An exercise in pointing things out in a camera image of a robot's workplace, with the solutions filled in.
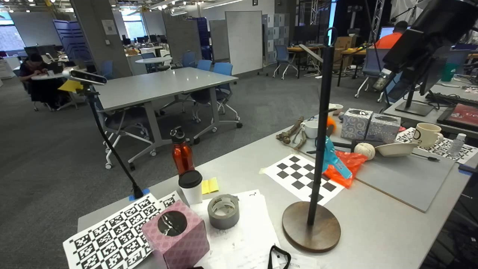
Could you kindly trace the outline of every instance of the green cup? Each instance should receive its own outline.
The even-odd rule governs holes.
[[[442,72],[442,81],[451,81],[457,68],[457,64],[446,64]]]

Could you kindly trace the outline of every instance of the tissue box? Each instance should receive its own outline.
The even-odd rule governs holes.
[[[367,140],[383,141],[387,144],[395,142],[400,122],[399,117],[373,114],[367,132]]]
[[[193,267],[209,251],[204,220],[181,200],[146,222],[141,230],[160,269]]]
[[[373,111],[349,108],[344,113],[340,136],[347,139],[365,139]]]

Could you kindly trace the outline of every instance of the black bottle cap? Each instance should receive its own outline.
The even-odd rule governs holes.
[[[181,126],[178,126],[171,130],[171,140],[174,144],[180,144],[184,141],[186,141],[186,136],[184,135],[183,130],[181,129]]]
[[[188,170],[179,176],[179,187],[183,189],[194,188],[201,184],[203,176],[197,170]]]

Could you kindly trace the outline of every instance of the black strap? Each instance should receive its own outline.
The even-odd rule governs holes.
[[[289,254],[289,252],[278,248],[276,245],[273,245],[271,247],[271,251],[269,252],[269,265],[267,266],[267,269],[272,269],[272,251],[273,250],[275,250],[275,251],[277,251],[277,252],[279,252],[282,255],[285,255],[287,257],[287,263],[285,264],[283,269],[288,269],[289,264],[291,263],[291,255]]]

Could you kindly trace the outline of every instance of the duct tape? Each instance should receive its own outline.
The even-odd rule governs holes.
[[[219,230],[226,230],[239,221],[239,199],[230,194],[213,198],[207,206],[209,222]]]

